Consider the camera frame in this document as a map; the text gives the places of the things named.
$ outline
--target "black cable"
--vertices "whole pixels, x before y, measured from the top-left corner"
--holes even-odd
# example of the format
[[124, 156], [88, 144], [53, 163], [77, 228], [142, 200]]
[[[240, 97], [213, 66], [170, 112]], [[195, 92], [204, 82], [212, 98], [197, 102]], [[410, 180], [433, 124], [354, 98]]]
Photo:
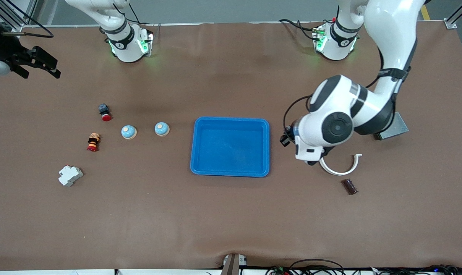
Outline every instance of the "black cable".
[[136, 21], [138, 21], [138, 23], [140, 24], [141, 22], [139, 21], [138, 15], [134, 11], [133, 6], [131, 5], [131, 3], [129, 3], [129, 7], [131, 8], [131, 11], [133, 11], [134, 17], [136, 17]]
[[327, 273], [328, 275], [332, 275], [332, 273], [327, 270], [327, 269], [323, 269], [322, 267], [318, 267], [318, 266], [306, 266], [305, 269], [308, 271], [308, 270], [313, 270], [313, 269], [318, 269], [318, 271], [312, 273], [313, 275], [316, 274], [316, 273], [319, 273], [319, 272], [325, 272]]
[[[287, 23], [290, 23], [292, 26], [294, 26], [296, 28], [300, 28], [299, 25], [297, 25], [296, 23], [290, 21], [289, 19], [280, 19], [278, 22], [287, 22]], [[304, 28], [304, 30], [313, 31], [313, 29], [309, 29], [309, 28]]]
[[[379, 49], [379, 47], [377, 47], [377, 50], [379, 51], [379, 57], [381, 58], [381, 68], [379, 70], [382, 70], [383, 69], [383, 56], [382, 56], [382, 53], [381, 53], [381, 50]], [[377, 77], [372, 81], [372, 83], [368, 84], [365, 86], [365, 88], [370, 88], [372, 85], [374, 85], [377, 80], [379, 80], [379, 75], [377, 75]]]
[[302, 274], [299, 274], [297, 271], [295, 271], [295, 270], [293, 270], [293, 269], [288, 269], [288, 268], [287, 268], [287, 270], [290, 271], [290, 272], [289, 272], [290, 275], [293, 275], [292, 273], [295, 273], [295, 275], [304, 275], [304, 272], [302, 272]]
[[273, 268], [274, 268], [274, 267], [269, 268], [269, 269], [264, 273], [264, 275], [268, 275], [268, 272], [270, 272], [271, 270], [273, 270]]
[[302, 30], [302, 33], [309, 39], [313, 40], [313, 41], [319, 41], [318, 38], [315, 38], [315, 37], [312, 37], [312, 36], [309, 36], [307, 35], [307, 33], [305, 32], [304, 28], [302, 27], [302, 25], [300, 24], [300, 21], [297, 20], [297, 24], [299, 25], [299, 28]]
[[[304, 259], [304, 260], [295, 261], [294, 263], [292, 263], [292, 265], [290, 265], [289, 269], [292, 269], [292, 266], [294, 266], [294, 265], [296, 265], [296, 264], [298, 264], [298, 263], [302, 263], [302, 262], [316, 262], [316, 261], [317, 261], [317, 262], [332, 263], [332, 264], [334, 264], [334, 265], [337, 265], [337, 266], [339, 266], [339, 268], [340, 268], [339, 271], [341, 271], [342, 275], [345, 275], [345, 269], [343, 268], [342, 265], [340, 265], [339, 263], [336, 263], [336, 262], [334, 262], [334, 261], [325, 260], [325, 259]], [[330, 267], [327, 267], [327, 266], [319, 266], [319, 265], [317, 265], [317, 266], [307, 266], [307, 268], [308, 268], [309, 270], [310, 270], [310, 268], [317, 268], [317, 269], [320, 269], [320, 267], [324, 267], [324, 268], [322, 268], [322, 271], [325, 271], [325, 272], [327, 272], [327, 273], [329, 273], [329, 272], [327, 271], [327, 269], [329, 269], [329, 270], [334, 270], [334, 269], [335, 269], [335, 268], [330, 268]]]
[[300, 99], [295, 100], [294, 102], [292, 102], [292, 104], [287, 108], [287, 110], [284, 113], [284, 120], [283, 120], [284, 133], [287, 136], [287, 138], [289, 138], [290, 141], [292, 143], [294, 143], [294, 144], [295, 144], [295, 141], [289, 136], [289, 133], [287, 133], [287, 128], [285, 127], [285, 119], [287, 118], [287, 113], [289, 113], [290, 109], [295, 105], [295, 103], [297, 103], [297, 102], [299, 102], [301, 100], [304, 100], [304, 99], [308, 99], [309, 97], [311, 97], [311, 96], [307, 95], [307, 96], [301, 97]]
[[390, 119], [389, 125], [387, 127], [385, 127], [382, 131], [380, 131], [380, 132], [378, 132], [376, 134], [383, 133], [387, 129], [389, 129], [390, 126], [392, 126], [392, 123], [394, 122], [394, 118], [396, 116], [396, 101], [397, 101], [397, 94], [393, 94], [392, 95], [392, 118]]
[[306, 100], [306, 110], [310, 113], [311, 112], [311, 109], [309, 109], [309, 99]]
[[129, 22], [137, 23], [137, 24], [139, 24], [139, 25], [149, 24], [148, 22], [141, 23], [141, 22], [139, 21], [138, 16], [136, 15], [136, 12], [134, 12], [134, 9], [133, 9], [133, 7], [131, 6], [131, 4], [129, 4], [129, 7], [130, 7], [131, 10], [133, 11], [133, 14], [134, 14], [134, 16], [136, 17], [136, 20], [137, 20], [137, 21], [128, 19], [128, 18], [126, 17], [126, 14], [123, 13], [123, 12], [121, 12], [121, 11], [119, 10], [119, 8], [118, 8], [114, 3], [112, 3], [112, 6], [117, 10], [117, 12], [119, 12], [119, 14], [122, 14], [122, 15], [126, 18], [126, 20], [129, 21]]
[[26, 36], [35, 36], [35, 37], [43, 37], [43, 38], [53, 38], [54, 37], [54, 34], [50, 30], [48, 30], [41, 23], [37, 22], [35, 19], [30, 17], [30, 15], [26, 14], [23, 10], [19, 9], [19, 7], [17, 7], [15, 4], [13, 4], [12, 1], [10, 1], [10, 0], [5, 0], [5, 1], [8, 2], [10, 5], [12, 5], [12, 7], [16, 8], [16, 10], [20, 11], [30, 21], [33, 21], [37, 26], [40, 26], [43, 30], [45, 30], [47, 33], [49, 33], [49, 35], [45, 35], [45, 34], [37, 34], [37, 33], [25, 32], [25, 33], [23, 33], [24, 35], [26, 35]]
[[309, 35], [306, 33], [306, 31], [313, 31], [313, 29], [312, 29], [312, 28], [304, 28], [304, 27], [302, 26], [302, 24], [300, 23], [299, 20], [297, 20], [297, 24], [294, 23], [294, 22], [292, 22], [292, 21], [290, 21], [289, 19], [280, 19], [278, 22], [287, 22], [287, 23], [290, 23], [292, 26], [294, 26], [294, 27], [299, 28], [300, 30], [302, 30], [302, 33], [303, 33], [307, 38], [309, 38], [309, 39], [311, 39], [311, 40], [314, 40], [314, 41], [319, 41], [318, 38], [309, 36]]

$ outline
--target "blue tray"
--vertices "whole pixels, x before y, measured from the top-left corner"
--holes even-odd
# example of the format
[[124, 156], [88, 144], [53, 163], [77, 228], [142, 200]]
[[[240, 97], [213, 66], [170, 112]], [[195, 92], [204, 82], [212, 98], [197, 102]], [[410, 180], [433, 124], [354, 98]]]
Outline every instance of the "blue tray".
[[198, 175], [266, 176], [270, 170], [268, 121], [261, 118], [198, 118], [190, 169]]

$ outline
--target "curved white object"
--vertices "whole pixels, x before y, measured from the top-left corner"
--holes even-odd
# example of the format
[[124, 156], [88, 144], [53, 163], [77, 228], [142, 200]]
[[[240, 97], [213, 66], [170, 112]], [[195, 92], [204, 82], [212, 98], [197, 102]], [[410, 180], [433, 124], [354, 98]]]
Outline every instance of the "curved white object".
[[336, 171], [333, 171], [331, 168], [329, 168], [326, 163], [324, 162], [324, 158], [321, 158], [319, 160], [319, 163], [321, 164], [321, 167], [323, 167], [324, 170], [326, 170], [326, 172], [330, 173], [331, 175], [334, 175], [334, 176], [344, 176], [344, 175], [347, 175], [347, 174], [350, 174], [351, 172], [353, 172], [357, 166], [358, 166], [358, 158], [361, 157], [362, 154], [356, 154], [353, 156], [354, 158], [354, 161], [353, 161], [353, 166], [351, 167], [350, 170], [346, 171], [346, 172], [336, 172]]

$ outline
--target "brown capacitor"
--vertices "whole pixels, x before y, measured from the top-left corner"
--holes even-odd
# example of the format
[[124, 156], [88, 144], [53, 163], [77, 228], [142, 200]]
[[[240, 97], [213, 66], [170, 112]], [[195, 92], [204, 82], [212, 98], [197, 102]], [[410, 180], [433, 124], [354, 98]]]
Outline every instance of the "brown capacitor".
[[342, 180], [341, 183], [343, 183], [343, 186], [346, 189], [346, 191], [348, 192], [348, 195], [355, 195], [356, 193], [358, 193], [358, 190], [353, 185], [352, 180], [345, 179], [345, 180]]

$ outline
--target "robot mount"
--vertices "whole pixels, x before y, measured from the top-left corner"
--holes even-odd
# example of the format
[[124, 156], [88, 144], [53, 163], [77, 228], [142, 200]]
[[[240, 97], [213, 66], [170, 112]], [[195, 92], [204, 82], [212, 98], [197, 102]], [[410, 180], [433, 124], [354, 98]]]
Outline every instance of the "robot mount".
[[338, 0], [336, 19], [325, 21], [313, 33], [314, 49], [331, 60], [341, 60], [352, 50], [363, 25], [367, 0]]
[[151, 56], [152, 32], [129, 23], [119, 9], [128, 7], [129, 0], [66, 0], [100, 25], [107, 35], [112, 53], [123, 62], [135, 62]]

